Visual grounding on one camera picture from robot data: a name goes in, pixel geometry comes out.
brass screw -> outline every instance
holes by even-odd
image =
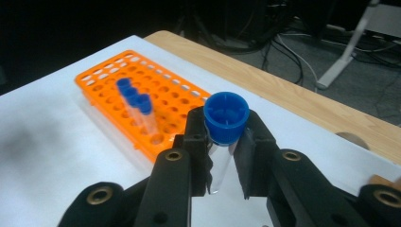
[[[292,151],[287,151],[283,153],[283,158],[292,161],[292,162],[297,162],[301,160],[301,156],[295,152]]]
[[[89,193],[86,201],[91,205],[99,205],[108,201],[113,195],[113,189],[109,186],[101,186]]]
[[[176,150],[171,150],[170,152],[168,152],[166,154],[166,159],[168,161],[174,162],[174,161],[180,160],[181,158],[183,158],[183,155],[179,151],[176,151]]]

bolt hole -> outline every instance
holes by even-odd
[[[394,207],[401,208],[401,198],[390,191],[376,190],[374,192],[375,198],[382,203]]]
[[[99,205],[108,201],[113,195],[113,189],[109,186],[101,186],[89,193],[86,201],[91,205]]]
[[[334,214],[331,216],[331,219],[340,226],[348,226],[348,220],[341,215]]]
[[[169,153],[166,154],[166,159],[168,161],[177,161],[180,160],[183,157],[182,154],[180,154],[178,151],[170,151]]]
[[[295,152],[287,151],[283,153],[283,157],[289,161],[300,161],[301,156]]]

blue screw cap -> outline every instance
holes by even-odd
[[[126,88],[122,92],[123,97],[126,99],[131,107],[137,107],[136,98],[138,97],[138,90],[133,87]]]
[[[221,145],[230,145],[239,139],[250,114],[245,99],[230,92],[210,96],[203,111],[210,137]]]
[[[119,79],[116,83],[118,91],[123,94],[125,89],[131,87],[131,81],[128,78]]]
[[[141,114],[148,115],[152,112],[153,107],[148,94],[138,95],[135,100]]]

tube rack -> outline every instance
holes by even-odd
[[[134,126],[115,83],[129,78],[140,94],[149,94],[159,133],[149,136]],[[210,96],[198,86],[154,61],[124,51],[79,74],[75,82],[91,105],[98,108],[151,162],[171,148],[176,134],[183,134],[187,113],[203,106]]]

test tube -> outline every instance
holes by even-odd
[[[243,97],[222,92],[206,100],[203,112],[205,127],[212,143],[209,148],[209,156],[213,162],[209,192],[216,194],[220,190],[236,143],[244,131],[250,110]]]
[[[136,102],[136,98],[139,96],[138,90],[136,88],[130,87],[126,88],[122,94],[126,102],[128,103],[128,113],[133,119],[133,125],[142,125],[142,115],[139,111],[138,103]]]
[[[148,135],[153,135],[159,132],[157,129],[156,118],[153,112],[150,96],[142,94],[137,96],[136,103],[141,113],[142,123],[145,126]]]

